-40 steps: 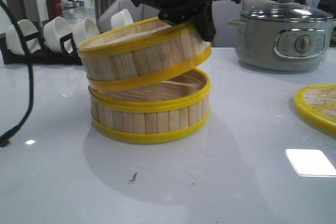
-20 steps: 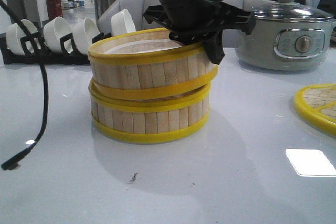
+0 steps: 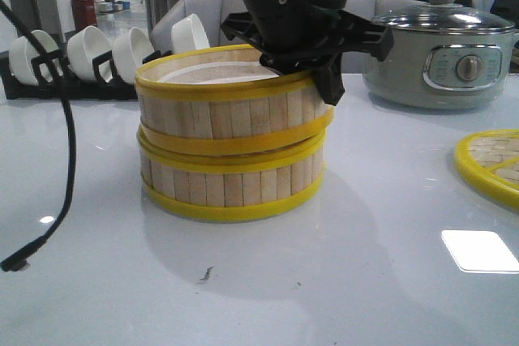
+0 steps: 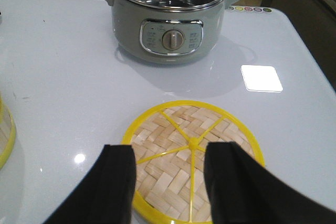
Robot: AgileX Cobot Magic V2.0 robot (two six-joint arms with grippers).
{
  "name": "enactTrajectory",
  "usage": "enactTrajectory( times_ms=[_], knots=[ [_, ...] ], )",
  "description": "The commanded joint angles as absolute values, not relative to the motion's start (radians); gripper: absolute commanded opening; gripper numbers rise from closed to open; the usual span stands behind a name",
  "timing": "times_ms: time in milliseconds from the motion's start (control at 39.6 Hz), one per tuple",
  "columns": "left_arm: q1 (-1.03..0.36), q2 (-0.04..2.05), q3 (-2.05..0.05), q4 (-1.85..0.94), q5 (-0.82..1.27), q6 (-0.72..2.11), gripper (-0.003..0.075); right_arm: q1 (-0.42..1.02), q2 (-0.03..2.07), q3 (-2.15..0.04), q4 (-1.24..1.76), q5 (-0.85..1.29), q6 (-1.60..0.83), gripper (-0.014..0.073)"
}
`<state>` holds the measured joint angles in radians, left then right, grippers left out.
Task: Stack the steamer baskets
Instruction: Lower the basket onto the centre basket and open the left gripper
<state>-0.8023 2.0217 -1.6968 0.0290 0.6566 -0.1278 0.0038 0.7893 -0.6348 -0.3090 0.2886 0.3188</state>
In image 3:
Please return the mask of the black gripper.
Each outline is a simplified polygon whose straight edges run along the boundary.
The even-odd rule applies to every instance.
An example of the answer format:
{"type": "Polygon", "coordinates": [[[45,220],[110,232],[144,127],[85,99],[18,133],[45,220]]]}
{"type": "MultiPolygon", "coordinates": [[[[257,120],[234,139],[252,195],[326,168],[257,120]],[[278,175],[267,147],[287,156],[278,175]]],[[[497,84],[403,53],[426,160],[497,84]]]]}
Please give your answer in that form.
{"type": "Polygon", "coordinates": [[[337,106],[345,93],[341,56],[368,53],[383,61],[393,46],[391,30],[346,11],[335,17],[281,13],[255,18],[249,12],[228,15],[221,30],[261,52],[260,62],[280,74],[313,70],[312,78],[327,105],[337,106]]]}

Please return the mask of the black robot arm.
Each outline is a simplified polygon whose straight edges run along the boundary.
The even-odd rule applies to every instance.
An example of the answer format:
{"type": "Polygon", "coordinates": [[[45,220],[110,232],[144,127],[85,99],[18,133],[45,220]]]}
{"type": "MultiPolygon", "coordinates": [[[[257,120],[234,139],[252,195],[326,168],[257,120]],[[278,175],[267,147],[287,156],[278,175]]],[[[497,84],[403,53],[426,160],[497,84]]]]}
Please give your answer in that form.
{"type": "Polygon", "coordinates": [[[393,45],[389,28],[345,11],[346,0],[243,0],[246,11],[221,30],[258,49],[260,63],[282,75],[311,74],[325,103],[344,94],[341,56],[368,53],[383,61],[393,45]]]}

